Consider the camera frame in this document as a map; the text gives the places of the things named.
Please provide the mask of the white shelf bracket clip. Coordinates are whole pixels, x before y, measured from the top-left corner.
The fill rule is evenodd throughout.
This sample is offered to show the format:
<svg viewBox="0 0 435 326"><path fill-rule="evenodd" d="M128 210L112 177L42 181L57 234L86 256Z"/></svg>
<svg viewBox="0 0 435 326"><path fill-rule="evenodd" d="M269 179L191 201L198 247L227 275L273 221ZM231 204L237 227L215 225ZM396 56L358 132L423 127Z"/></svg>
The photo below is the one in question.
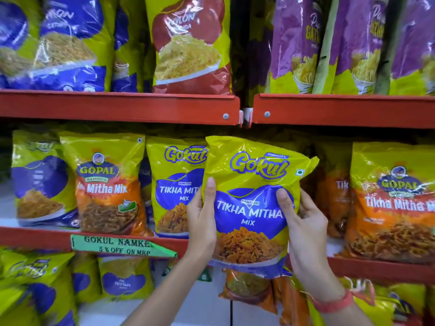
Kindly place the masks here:
<svg viewBox="0 0 435 326"><path fill-rule="evenodd" d="M253 108L246 107L239 110L240 128L251 128L253 120Z"/></svg>

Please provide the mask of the large purple and yellow packet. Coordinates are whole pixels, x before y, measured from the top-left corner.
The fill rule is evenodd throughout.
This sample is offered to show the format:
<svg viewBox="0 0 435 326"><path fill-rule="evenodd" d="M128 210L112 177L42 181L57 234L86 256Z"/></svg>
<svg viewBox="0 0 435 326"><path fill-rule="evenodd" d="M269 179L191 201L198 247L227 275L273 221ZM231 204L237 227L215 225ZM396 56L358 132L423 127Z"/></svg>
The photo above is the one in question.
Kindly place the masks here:
<svg viewBox="0 0 435 326"><path fill-rule="evenodd" d="M276 0L266 91L310 94L323 27L323 0Z"/></svg>
<svg viewBox="0 0 435 326"><path fill-rule="evenodd" d="M435 96L435 0L390 0L375 94Z"/></svg>
<svg viewBox="0 0 435 326"><path fill-rule="evenodd" d="M388 3L332 0L313 94L373 94Z"/></svg>

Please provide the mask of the red wristband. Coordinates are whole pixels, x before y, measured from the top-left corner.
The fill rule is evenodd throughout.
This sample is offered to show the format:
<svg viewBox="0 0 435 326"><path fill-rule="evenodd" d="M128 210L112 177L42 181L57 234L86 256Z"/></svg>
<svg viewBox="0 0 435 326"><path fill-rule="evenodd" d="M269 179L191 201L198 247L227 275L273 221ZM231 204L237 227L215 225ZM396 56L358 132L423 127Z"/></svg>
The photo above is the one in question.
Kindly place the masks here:
<svg viewBox="0 0 435 326"><path fill-rule="evenodd" d="M375 306L376 294L371 280L342 277L339 278L339 281L345 288L345 294L338 300L322 302L315 300L311 294L307 293L311 304L319 313L339 312L355 302L355 299L363 301L370 306Z"/></svg>

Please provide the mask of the person's right hand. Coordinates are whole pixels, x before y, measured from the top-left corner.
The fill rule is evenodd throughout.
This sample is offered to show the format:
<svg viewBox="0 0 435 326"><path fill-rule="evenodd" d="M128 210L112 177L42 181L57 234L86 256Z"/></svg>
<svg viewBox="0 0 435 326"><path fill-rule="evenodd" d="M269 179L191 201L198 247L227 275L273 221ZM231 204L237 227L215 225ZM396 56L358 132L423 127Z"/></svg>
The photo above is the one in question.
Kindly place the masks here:
<svg viewBox="0 0 435 326"><path fill-rule="evenodd" d="M327 258L328 220L303 190L297 215L298 227L288 227L293 273L315 300L340 298L345 289L331 270Z"/></svg>

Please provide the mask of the large red and yellow packet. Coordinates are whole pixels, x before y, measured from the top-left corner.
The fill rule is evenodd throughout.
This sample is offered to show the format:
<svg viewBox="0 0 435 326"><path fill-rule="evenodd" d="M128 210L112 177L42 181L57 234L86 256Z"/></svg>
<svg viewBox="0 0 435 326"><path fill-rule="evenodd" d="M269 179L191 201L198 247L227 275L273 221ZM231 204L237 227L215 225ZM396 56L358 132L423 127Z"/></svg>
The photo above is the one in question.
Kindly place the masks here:
<svg viewBox="0 0 435 326"><path fill-rule="evenodd" d="M231 95L231 0L145 0L153 93Z"/></svg>

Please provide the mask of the person's right forearm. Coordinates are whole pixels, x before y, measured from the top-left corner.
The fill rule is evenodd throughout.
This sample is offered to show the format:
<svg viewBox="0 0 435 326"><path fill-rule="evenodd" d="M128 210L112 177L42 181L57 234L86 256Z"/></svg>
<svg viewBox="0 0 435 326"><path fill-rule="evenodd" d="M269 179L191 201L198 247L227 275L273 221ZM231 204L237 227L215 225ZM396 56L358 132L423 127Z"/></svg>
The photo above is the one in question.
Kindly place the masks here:
<svg viewBox="0 0 435 326"><path fill-rule="evenodd" d="M356 302L353 302L350 306L339 312L320 314L325 326L375 326Z"/></svg>

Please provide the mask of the person's left hand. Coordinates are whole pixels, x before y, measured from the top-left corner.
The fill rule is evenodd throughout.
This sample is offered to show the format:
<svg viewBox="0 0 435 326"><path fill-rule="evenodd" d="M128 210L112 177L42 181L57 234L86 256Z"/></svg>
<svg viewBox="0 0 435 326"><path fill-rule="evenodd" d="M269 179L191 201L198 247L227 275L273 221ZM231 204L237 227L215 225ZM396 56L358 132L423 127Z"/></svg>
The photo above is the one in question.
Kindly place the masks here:
<svg viewBox="0 0 435 326"><path fill-rule="evenodd" d="M199 188L187 207L189 242L187 255L202 266L212 259L217 242L215 215L209 219L203 214L204 189Z"/></svg>

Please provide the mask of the orange and green snack packet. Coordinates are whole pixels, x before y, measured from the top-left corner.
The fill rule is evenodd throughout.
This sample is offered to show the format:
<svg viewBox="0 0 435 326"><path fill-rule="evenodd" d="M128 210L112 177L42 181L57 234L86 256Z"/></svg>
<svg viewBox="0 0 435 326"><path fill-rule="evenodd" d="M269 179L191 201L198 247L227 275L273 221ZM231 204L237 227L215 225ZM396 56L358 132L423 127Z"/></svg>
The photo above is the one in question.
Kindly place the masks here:
<svg viewBox="0 0 435 326"><path fill-rule="evenodd" d="M272 314L278 314L271 279L227 268L224 268L223 272L225 283L218 295L219 298L246 303Z"/></svg>

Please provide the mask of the person's left forearm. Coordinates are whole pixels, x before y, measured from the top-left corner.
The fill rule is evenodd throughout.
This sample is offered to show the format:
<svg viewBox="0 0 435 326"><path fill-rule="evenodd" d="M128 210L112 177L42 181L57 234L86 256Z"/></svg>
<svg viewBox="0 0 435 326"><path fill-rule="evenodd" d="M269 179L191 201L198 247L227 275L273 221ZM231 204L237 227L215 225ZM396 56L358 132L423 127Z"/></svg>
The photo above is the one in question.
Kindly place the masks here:
<svg viewBox="0 0 435 326"><path fill-rule="evenodd" d="M121 326L171 326L207 263L199 256L185 255Z"/></svg>

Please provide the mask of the green handwritten paper label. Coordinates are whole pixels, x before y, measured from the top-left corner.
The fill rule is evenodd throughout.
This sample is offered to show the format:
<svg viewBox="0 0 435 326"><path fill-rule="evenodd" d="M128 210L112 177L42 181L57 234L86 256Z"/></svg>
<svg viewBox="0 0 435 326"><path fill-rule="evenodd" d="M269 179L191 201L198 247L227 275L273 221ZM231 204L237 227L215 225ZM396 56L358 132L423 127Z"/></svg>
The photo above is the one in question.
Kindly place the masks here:
<svg viewBox="0 0 435 326"><path fill-rule="evenodd" d="M157 258L178 257L177 252L144 239L72 234L70 243L72 250L77 252Z"/></svg>

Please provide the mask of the yellow and blue snack packet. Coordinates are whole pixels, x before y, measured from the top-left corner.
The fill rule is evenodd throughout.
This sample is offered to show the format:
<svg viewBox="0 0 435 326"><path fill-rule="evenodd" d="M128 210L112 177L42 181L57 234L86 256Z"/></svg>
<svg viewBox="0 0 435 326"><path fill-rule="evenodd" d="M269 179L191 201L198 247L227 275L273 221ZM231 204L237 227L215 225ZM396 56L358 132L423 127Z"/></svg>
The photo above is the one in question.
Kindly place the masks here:
<svg viewBox="0 0 435 326"><path fill-rule="evenodd" d="M204 184L216 183L217 242L210 264L273 279L281 275L289 232L276 192L284 189L291 206L300 207L300 181L319 163L263 142L208 136Z"/></svg>
<svg viewBox="0 0 435 326"><path fill-rule="evenodd" d="M78 326L70 261L74 253L0 252L0 279L30 291L43 326Z"/></svg>
<svg viewBox="0 0 435 326"><path fill-rule="evenodd" d="M155 235L188 239L187 206L203 182L208 145L204 138L148 137Z"/></svg>
<svg viewBox="0 0 435 326"><path fill-rule="evenodd" d="M78 305L102 298L98 260L90 253L76 253L70 262L75 300Z"/></svg>
<svg viewBox="0 0 435 326"><path fill-rule="evenodd" d="M75 176L57 134L14 130L12 140L11 176L18 224L78 229Z"/></svg>
<svg viewBox="0 0 435 326"><path fill-rule="evenodd" d="M140 163L138 179L140 182L141 197L144 203L144 209L148 224L154 224L154 211L151 202L152 176L149 158L144 153Z"/></svg>
<svg viewBox="0 0 435 326"><path fill-rule="evenodd" d="M426 286L395 283L380 285L369 279L339 279L374 326L423 326Z"/></svg>
<svg viewBox="0 0 435 326"><path fill-rule="evenodd" d="M155 289L148 258L98 256L102 295L111 301L145 300Z"/></svg>

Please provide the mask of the large blue and yellow packet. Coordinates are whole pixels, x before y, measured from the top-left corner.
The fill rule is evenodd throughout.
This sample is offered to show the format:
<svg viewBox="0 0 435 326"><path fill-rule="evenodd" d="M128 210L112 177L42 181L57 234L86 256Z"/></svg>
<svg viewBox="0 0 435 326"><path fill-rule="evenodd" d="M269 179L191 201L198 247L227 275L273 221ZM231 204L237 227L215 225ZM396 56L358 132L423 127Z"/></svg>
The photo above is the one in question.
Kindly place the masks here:
<svg viewBox="0 0 435 326"><path fill-rule="evenodd" d="M109 92L118 0L44 0L30 88Z"/></svg>
<svg viewBox="0 0 435 326"><path fill-rule="evenodd" d="M41 0L0 0L0 88L26 88L41 21Z"/></svg>
<svg viewBox="0 0 435 326"><path fill-rule="evenodd" d="M111 92L151 92L150 82L144 78L148 38L145 0L118 0Z"/></svg>

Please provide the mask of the small green paper label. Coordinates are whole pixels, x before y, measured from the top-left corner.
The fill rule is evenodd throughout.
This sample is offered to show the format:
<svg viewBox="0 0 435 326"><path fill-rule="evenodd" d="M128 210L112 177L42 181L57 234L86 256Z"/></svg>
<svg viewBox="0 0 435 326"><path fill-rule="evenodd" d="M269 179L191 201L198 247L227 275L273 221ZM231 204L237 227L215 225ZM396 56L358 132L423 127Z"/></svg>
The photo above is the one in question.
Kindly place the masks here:
<svg viewBox="0 0 435 326"><path fill-rule="evenodd" d="M167 266L165 267L165 269L163 270L161 276L165 277L167 276L177 265L177 261L171 261L170 263L167 264ZM211 267L207 266L204 268L204 270L201 272L201 274L199 275L198 281L203 281L203 282L212 282L212 276L211 276Z"/></svg>

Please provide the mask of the red metal shelf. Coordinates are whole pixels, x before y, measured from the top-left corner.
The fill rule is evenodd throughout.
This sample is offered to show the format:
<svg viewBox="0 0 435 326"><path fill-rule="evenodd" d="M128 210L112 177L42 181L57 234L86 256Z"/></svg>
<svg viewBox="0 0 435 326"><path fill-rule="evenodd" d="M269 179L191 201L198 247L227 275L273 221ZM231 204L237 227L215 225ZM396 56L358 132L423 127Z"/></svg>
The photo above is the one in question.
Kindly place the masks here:
<svg viewBox="0 0 435 326"><path fill-rule="evenodd" d="M335 257L329 257L328 262L331 270L338 277L435 285L435 266L431 265Z"/></svg>
<svg viewBox="0 0 435 326"><path fill-rule="evenodd" d="M0 117L52 120L243 124L236 96L0 90Z"/></svg>
<svg viewBox="0 0 435 326"><path fill-rule="evenodd" d="M71 252L71 235L102 236L129 240L146 240L177 252L179 258L185 255L188 240L168 239L156 236L91 234L73 230L49 230L45 228L25 228L0 226L0 246L26 249L53 249Z"/></svg>
<svg viewBox="0 0 435 326"><path fill-rule="evenodd" d="M252 124L435 129L435 97L263 93Z"/></svg>

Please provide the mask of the yellow and orange snack packet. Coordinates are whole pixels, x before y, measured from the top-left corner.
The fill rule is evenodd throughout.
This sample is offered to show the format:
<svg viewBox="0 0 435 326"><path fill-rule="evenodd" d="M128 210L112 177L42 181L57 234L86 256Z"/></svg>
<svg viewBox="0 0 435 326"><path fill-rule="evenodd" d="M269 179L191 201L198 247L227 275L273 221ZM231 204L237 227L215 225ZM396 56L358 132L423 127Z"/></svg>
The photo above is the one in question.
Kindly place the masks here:
<svg viewBox="0 0 435 326"><path fill-rule="evenodd" d="M352 210L345 244L351 256L435 263L435 146L354 142Z"/></svg>
<svg viewBox="0 0 435 326"><path fill-rule="evenodd" d="M343 238L351 213L352 142L320 140L314 147L320 159L315 202L328 219L328 235Z"/></svg>
<svg viewBox="0 0 435 326"><path fill-rule="evenodd" d="M145 235L146 213L139 181L145 136L60 131L59 139L76 179L80 230Z"/></svg>

